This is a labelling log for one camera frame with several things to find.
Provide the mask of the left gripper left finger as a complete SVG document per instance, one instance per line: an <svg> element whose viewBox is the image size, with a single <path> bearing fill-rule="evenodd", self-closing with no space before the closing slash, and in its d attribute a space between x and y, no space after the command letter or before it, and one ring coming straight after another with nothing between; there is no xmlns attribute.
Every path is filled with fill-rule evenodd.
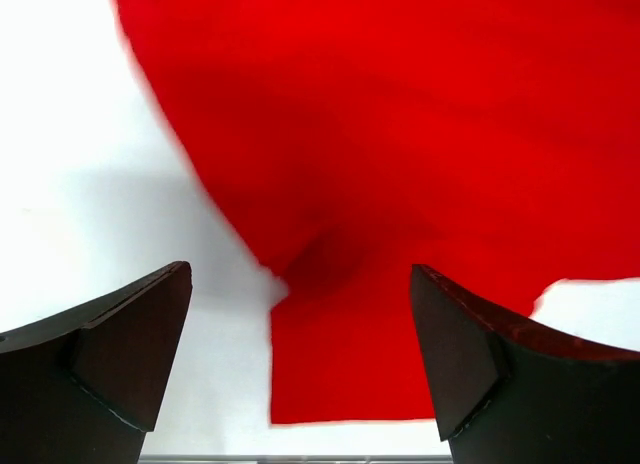
<svg viewBox="0 0 640 464"><path fill-rule="evenodd" d="M2 333L2 462L137 462L157 423L191 294L191 267L177 261Z"/></svg>

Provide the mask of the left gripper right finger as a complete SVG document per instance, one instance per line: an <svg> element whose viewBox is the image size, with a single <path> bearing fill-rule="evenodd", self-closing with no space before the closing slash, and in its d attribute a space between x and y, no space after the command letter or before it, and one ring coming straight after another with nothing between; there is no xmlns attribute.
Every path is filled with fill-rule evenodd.
<svg viewBox="0 0 640 464"><path fill-rule="evenodd" d="M539 324L435 270L411 305L440 438L456 463L635 463L639 355Z"/></svg>

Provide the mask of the red t-shirt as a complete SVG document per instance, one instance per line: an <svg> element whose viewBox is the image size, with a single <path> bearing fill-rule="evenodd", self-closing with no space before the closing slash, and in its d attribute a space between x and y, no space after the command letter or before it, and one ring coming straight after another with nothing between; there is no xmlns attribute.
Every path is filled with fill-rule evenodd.
<svg viewBox="0 0 640 464"><path fill-rule="evenodd" d="M202 185L287 295L275 425L434 411L415 264L521 315L639 274L639 0L114 0Z"/></svg>

